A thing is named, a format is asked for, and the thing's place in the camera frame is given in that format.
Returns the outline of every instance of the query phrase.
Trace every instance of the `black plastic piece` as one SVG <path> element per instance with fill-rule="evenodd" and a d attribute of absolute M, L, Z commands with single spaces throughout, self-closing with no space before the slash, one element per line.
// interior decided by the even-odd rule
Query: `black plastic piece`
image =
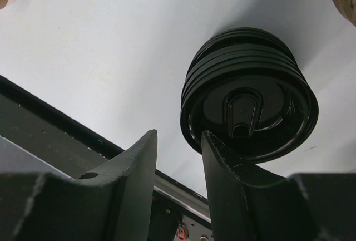
<path fill-rule="evenodd" d="M 209 131 L 202 158 L 215 240 L 356 240 L 355 173 L 284 178 Z"/>
<path fill-rule="evenodd" d="M 156 155 L 151 130 L 82 179 L 0 174 L 0 240 L 147 240 Z"/>
<path fill-rule="evenodd" d="M 201 153 L 212 131 L 255 163 L 297 148 L 317 123 L 318 103 L 292 53 L 254 28 L 224 32 L 196 54 L 182 91 L 181 129 Z"/>
<path fill-rule="evenodd" d="M 152 202 L 148 241 L 173 241 L 182 215 L 163 202 Z"/>

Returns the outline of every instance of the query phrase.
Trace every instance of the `screw hole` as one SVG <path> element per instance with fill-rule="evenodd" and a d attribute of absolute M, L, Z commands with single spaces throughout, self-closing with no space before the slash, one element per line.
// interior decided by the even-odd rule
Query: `screw hole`
<path fill-rule="evenodd" d="M 79 177 L 80 180 L 91 179 L 98 176 L 98 173 L 84 173 L 82 176 Z"/>

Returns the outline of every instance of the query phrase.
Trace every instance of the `metal frame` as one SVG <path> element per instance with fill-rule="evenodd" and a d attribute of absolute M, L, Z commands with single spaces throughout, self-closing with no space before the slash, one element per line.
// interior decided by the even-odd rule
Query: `metal frame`
<path fill-rule="evenodd" d="M 3 138 L 75 179 L 124 152 L 1 76 L 0 122 Z M 205 198 L 158 170 L 153 198 L 182 214 L 188 240 L 213 240 Z"/>

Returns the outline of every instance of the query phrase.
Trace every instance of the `stacked black lids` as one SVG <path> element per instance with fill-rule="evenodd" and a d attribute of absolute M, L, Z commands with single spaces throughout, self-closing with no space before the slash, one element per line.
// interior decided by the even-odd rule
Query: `stacked black lids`
<path fill-rule="evenodd" d="M 194 57 L 181 99 L 181 129 L 201 153 L 201 133 L 260 163 L 298 147 L 317 123 L 318 103 L 287 46 L 255 28 L 208 40 Z"/>

